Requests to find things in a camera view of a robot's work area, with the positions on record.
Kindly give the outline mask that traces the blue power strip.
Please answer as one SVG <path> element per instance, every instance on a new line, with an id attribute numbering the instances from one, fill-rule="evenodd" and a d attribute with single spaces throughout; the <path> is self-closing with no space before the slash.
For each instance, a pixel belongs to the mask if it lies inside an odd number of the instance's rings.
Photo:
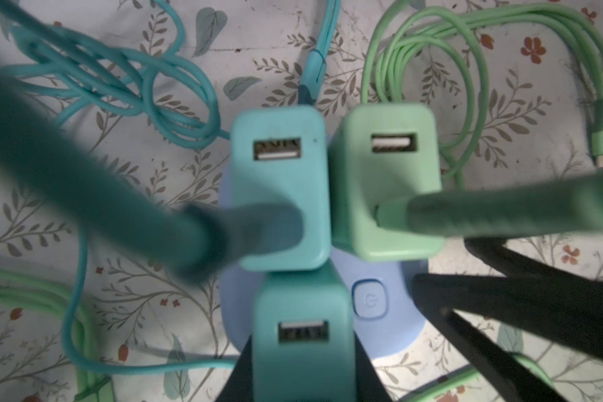
<path id="1" fill-rule="evenodd" d="M 334 310 L 353 320 L 353 329 L 367 355 L 383 358 L 408 348 L 419 337 L 425 318 L 416 308 L 405 282 L 427 273 L 428 261 L 368 262 L 333 248 L 330 261 L 343 284 L 335 296 L 324 286 L 313 286 L 301 297 L 301 306 L 329 318 Z M 266 279 L 238 265 L 226 268 L 220 277 L 220 308 L 229 341 L 242 351 L 253 333 L 254 301 Z"/>

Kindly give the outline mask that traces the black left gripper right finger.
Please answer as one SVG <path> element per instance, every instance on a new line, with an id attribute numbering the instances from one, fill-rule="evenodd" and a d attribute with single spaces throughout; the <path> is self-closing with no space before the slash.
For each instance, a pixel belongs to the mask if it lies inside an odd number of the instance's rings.
<path id="1" fill-rule="evenodd" d="M 355 336 L 356 400 L 392 402 L 358 336 Z"/>

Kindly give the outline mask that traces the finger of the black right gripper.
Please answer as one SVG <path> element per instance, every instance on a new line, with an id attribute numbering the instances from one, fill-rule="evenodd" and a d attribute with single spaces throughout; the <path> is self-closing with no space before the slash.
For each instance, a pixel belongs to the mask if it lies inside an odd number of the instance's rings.
<path id="1" fill-rule="evenodd" d="M 603 360 L 603 281 L 419 274 L 415 306 L 507 401 L 561 401 L 458 313 L 494 318 Z"/>
<path id="2" fill-rule="evenodd" d="M 464 246 L 481 273 L 502 276 L 481 253 L 511 251 L 519 256 L 589 280 L 603 281 L 603 236 L 534 236 L 521 239 L 465 239 Z"/>

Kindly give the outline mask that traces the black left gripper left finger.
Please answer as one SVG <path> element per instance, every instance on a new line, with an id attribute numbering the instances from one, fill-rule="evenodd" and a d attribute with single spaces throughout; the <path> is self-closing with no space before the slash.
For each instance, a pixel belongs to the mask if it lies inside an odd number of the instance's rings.
<path id="1" fill-rule="evenodd" d="M 216 402 L 253 402 L 252 337 L 248 338 L 239 360 Z"/>

